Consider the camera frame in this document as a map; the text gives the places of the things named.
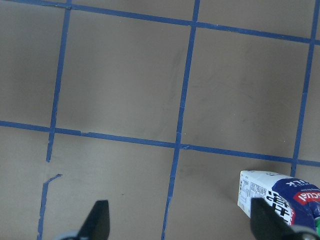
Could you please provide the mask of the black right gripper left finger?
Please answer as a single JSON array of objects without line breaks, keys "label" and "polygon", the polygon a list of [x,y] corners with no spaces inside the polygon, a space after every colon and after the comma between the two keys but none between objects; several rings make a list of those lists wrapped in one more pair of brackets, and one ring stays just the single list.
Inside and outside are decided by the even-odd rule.
[{"label": "black right gripper left finger", "polygon": [[110,235],[110,210],[108,200],[97,200],[78,234],[78,240],[107,240]]}]

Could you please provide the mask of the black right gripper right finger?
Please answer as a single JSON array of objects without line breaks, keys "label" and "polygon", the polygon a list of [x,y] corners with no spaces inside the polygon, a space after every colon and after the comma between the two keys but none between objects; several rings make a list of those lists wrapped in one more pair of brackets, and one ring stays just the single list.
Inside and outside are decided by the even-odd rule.
[{"label": "black right gripper right finger", "polygon": [[307,240],[308,233],[287,225],[263,198],[252,198],[250,230],[256,240]]}]

